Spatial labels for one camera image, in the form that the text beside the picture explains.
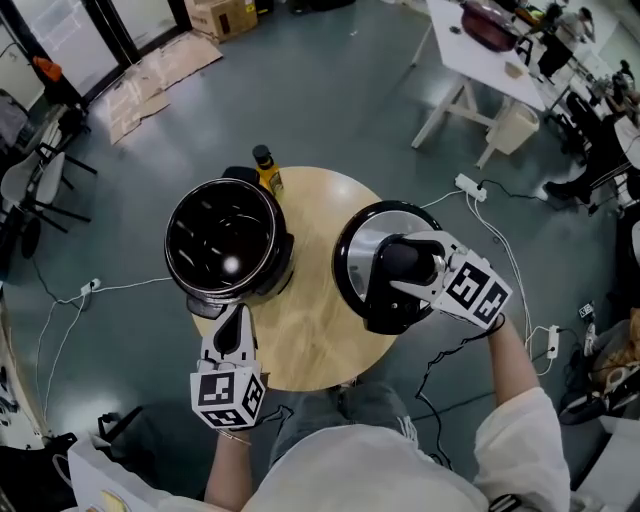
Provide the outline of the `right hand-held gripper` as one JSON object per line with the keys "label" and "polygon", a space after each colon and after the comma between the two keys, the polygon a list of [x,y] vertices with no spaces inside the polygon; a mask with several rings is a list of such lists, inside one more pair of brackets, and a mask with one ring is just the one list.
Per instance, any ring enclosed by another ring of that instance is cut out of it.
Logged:
{"label": "right hand-held gripper", "polygon": [[414,232],[404,235],[403,240],[419,251],[441,257],[447,267],[443,281],[427,286],[391,281],[392,288],[482,329],[493,326],[513,291],[485,258],[443,230]]}

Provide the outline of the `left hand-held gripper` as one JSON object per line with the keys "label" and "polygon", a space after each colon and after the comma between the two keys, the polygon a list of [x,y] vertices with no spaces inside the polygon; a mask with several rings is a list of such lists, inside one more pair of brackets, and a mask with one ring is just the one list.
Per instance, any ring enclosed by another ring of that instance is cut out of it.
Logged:
{"label": "left hand-held gripper", "polygon": [[197,371],[190,375],[191,408],[210,428],[253,427],[266,394],[249,307],[226,307],[203,337]]}

